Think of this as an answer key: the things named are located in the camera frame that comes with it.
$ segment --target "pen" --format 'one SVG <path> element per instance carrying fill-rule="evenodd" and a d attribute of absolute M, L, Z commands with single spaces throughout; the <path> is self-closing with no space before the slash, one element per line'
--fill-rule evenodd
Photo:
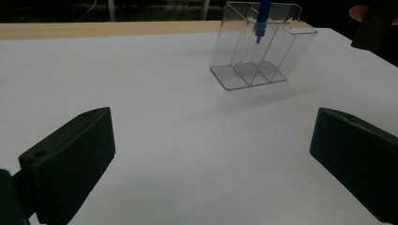
<path fill-rule="evenodd" d="M 271 0 L 261 0 L 260 8 L 258 9 L 257 22 L 255 25 L 255 35 L 257 36 L 256 44 L 260 43 L 261 37 L 266 33 L 265 22 L 268 19 L 269 9 L 271 7 Z"/>

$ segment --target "acrylic organizer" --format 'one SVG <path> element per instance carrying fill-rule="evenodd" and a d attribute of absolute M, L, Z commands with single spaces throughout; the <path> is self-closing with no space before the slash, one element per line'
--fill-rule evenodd
<path fill-rule="evenodd" d="M 256 22 L 259 3 L 227 2 L 210 70 L 226 90 L 285 81 L 316 31 L 299 20 L 301 8 L 272 4 Z M 265 33 L 258 37 L 257 27 Z"/>

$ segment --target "white table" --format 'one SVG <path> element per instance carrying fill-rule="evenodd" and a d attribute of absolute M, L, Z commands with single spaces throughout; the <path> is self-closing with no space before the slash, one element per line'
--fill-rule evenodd
<path fill-rule="evenodd" d="M 319 107 L 397 136 L 398 68 L 318 31 L 288 82 L 233 92 L 217 33 L 2 40 L 0 167 L 110 106 L 115 159 L 72 225 L 379 224 L 309 147 Z"/>

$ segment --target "screw hole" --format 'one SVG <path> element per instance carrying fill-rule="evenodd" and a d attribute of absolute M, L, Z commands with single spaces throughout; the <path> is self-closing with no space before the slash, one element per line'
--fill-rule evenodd
<path fill-rule="evenodd" d="M 44 157 L 45 155 L 47 155 L 47 152 L 46 151 L 38 151 L 38 152 L 36 152 L 35 153 L 35 157 L 36 158 L 41 158 L 41 157 Z"/>

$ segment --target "cable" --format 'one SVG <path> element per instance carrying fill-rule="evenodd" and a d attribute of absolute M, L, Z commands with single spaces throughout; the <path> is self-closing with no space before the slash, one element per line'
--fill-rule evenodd
<path fill-rule="evenodd" d="M 178 6 L 179 2 L 176 2 L 176 5 L 173 7 L 172 10 L 170 10 L 170 12 L 162 19 L 162 21 L 165 21 L 167 19 L 167 17 L 170 16 L 170 14 L 172 14 L 174 12 L 174 10 L 176 9 L 176 6 Z"/>
<path fill-rule="evenodd" d="M 91 8 L 88 9 L 82 16 L 80 16 L 76 21 L 79 21 L 81 18 L 83 18 L 89 11 L 91 11 L 95 6 L 97 5 L 97 0 L 94 0 L 94 4 Z"/>

